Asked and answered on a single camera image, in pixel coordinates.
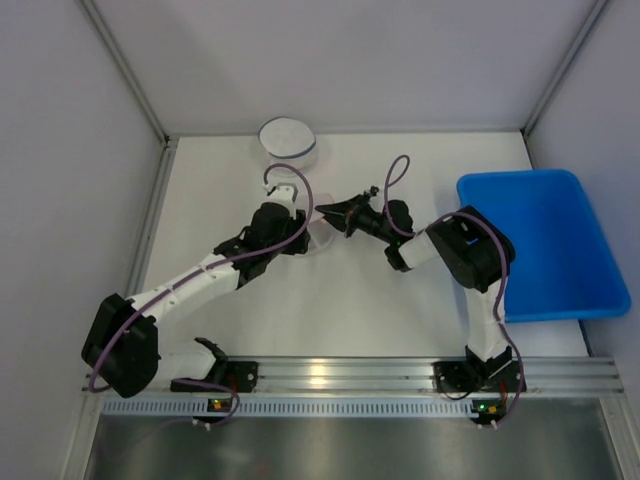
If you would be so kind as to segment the pink trimmed mesh laundry bag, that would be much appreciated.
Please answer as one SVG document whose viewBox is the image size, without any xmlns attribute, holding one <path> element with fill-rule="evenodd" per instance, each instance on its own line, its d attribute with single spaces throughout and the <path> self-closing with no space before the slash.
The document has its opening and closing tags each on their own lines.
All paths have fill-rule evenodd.
<svg viewBox="0 0 640 480">
<path fill-rule="evenodd" d="M 332 204 L 334 198 L 328 193 L 319 193 L 313 196 L 314 207 L 326 204 Z M 334 240 L 336 231 L 326 221 L 324 215 L 314 210 L 307 226 L 310 239 L 308 244 L 307 256 L 319 254 L 326 249 Z"/>
</svg>

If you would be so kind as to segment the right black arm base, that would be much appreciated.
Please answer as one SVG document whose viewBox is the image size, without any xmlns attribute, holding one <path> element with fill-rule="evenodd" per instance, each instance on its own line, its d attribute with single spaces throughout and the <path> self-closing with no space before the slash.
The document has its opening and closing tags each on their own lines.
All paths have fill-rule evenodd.
<svg viewBox="0 0 640 480">
<path fill-rule="evenodd" d="M 522 393 L 526 391 L 526 380 L 521 367 L 511 346 L 486 361 L 466 347 L 463 359 L 433 364 L 435 388 L 451 400 L 462 400 L 474 393 Z"/>
</svg>

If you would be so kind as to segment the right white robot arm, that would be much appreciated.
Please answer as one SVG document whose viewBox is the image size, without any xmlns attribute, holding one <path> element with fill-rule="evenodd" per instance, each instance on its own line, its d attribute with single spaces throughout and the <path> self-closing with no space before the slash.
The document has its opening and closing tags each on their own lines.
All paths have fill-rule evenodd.
<svg viewBox="0 0 640 480">
<path fill-rule="evenodd" d="M 513 348 L 504 336 L 504 290 L 515 259 L 511 241 L 471 206 L 413 231 L 413 219 L 402 200 L 391 200 L 375 211 L 368 196 L 319 205 L 315 210 L 337 231 L 350 237 L 362 231 L 387 244 L 390 266 L 408 272 L 441 260 L 465 288 L 469 337 L 465 346 L 470 368 L 491 376 L 512 360 Z"/>
</svg>

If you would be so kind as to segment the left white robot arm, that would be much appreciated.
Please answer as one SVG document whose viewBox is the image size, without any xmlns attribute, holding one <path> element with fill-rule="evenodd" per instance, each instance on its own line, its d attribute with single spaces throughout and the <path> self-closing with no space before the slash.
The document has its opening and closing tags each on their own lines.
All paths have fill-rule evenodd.
<svg viewBox="0 0 640 480">
<path fill-rule="evenodd" d="M 305 254 L 308 223 L 303 210 L 265 202 L 237 236 L 187 272 L 129 298 L 105 298 L 81 350 L 91 368 L 89 391 L 101 392 L 98 379 L 123 398 L 164 383 L 174 391 L 226 390 L 228 358 L 217 344 L 196 337 L 168 346 L 160 336 L 200 307 L 264 274 L 277 256 Z"/>
</svg>

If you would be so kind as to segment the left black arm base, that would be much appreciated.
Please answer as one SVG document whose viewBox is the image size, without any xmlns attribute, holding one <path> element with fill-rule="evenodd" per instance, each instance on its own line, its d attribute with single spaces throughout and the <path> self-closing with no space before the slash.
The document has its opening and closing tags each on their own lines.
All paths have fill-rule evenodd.
<svg viewBox="0 0 640 480">
<path fill-rule="evenodd" d="M 212 391 L 206 384 L 227 387 L 237 393 L 251 393 L 257 384 L 259 364 L 255 361 L 230 360 L 229 356 L 215 343 L 197 337 L 194 342 L 211 354 L 214 362 L 203 379 L 179 376 L 171 381 L 172 392 L 205 392 Z"/>
</svg>

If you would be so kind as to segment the blue plastic bin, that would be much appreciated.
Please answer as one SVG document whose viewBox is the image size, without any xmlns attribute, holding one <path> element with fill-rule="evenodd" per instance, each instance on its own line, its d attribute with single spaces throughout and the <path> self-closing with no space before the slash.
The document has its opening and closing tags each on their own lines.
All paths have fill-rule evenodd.
<svg viewBox="0 0 640 480">
<path fill-rule="evenodd" d="M 506 319 L 530 323 L 618 317 L 631 297 L 577 177 L 559 169 L 475 173 L 457 182 L 512 242 Z"/>
</svg>

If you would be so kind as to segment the aluminium front rail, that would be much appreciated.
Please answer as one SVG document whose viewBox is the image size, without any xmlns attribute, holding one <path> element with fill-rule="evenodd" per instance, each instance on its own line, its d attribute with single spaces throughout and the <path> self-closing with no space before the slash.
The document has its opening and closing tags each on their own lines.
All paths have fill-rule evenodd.
<svg viewBox="0 0 640 480">
<path fill-rule="evenodd" d="M 456 357 L 232 357 L 252 362 L 251 372 L 231 374 L 225 384 L 242 393 L 273 395 L 430 396 L 439 392 L 441 363 Z M 621 397 L 625 393 L 613 360 L 598 357 L 526 357 L 523 359 L 529 398 Z"/>
</svg>

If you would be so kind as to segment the left aluminium frame post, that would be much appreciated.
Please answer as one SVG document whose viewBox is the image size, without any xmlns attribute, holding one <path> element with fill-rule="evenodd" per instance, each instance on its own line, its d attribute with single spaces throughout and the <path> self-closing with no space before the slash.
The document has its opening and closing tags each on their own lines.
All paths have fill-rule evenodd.
<svg viewBox="0 0 640 480">
<path fill-rule="evenodd" d="M 142 88 L 130 62 L 126 58 L 123 49 L 119 45 L 97 3 L 89 0 L 78 0 L 76 4 L 85 15 L 92 29 L 98 35 L 101 44 L 106 49 L 109 58 L 116 67 L 155 137 L 162 145 L 166 145 L 170 141 L 170 135 L 166 132 L 158 115 L 154 111 L 148 96 Z"/>
</svg>

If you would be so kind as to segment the aluminium frame post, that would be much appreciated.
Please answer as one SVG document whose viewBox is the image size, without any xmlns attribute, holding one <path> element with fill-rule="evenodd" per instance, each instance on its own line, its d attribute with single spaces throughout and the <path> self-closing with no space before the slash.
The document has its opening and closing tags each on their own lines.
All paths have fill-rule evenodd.
<svg viewBox="0 0 640 480">
<path fill-rule="evenodd" d="M 101 44 L 106 49 L 109 58 L 116 67 L 155 137 L 162 145 L 166 145 L 170 141 L 170 135 L 166 132 L 158 115 L 154 111 L 148 96 L 142 88 L 130 62 L 126 58 L 123 49 L 119 45 L 97 3 L 89 0 L 78 0 L 76 4 L 85 15 L 92 29 L 98 35 Z"/>
<path fill-rule="evenodd" d="M 520 129 L 524 141 L 530 138 L 612 4 L 613 1 L 611 0 L 589 2 L 586 14 L 579 22 L 577 30 L 570 37 L 570 41 L 563 51 L 558 64 L 554 67 L 551 76 L 546 82 L 541 94 L 537 97 L 531 112 Z"/>
</svg>

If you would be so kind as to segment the right aluminium frame post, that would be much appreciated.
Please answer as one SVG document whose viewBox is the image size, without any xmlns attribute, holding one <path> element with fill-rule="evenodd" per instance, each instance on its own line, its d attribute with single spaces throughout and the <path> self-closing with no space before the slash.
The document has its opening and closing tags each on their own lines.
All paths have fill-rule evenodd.
<svg viewBox="0 0 640 480">
<path fill-rule="evenodd" d="M 577 30 L 570 37 L 570 41 L 563 51 L 558 64 L 554 67 L 551 76 L 546 82 L 541 94 L 537 97 L 531 112 L 520 129 L 524 141 L 530 138 L 612 4 L 613 1 L 611 0 L 589 2 L 586 14 L 579 22 Z"/>
</svg>

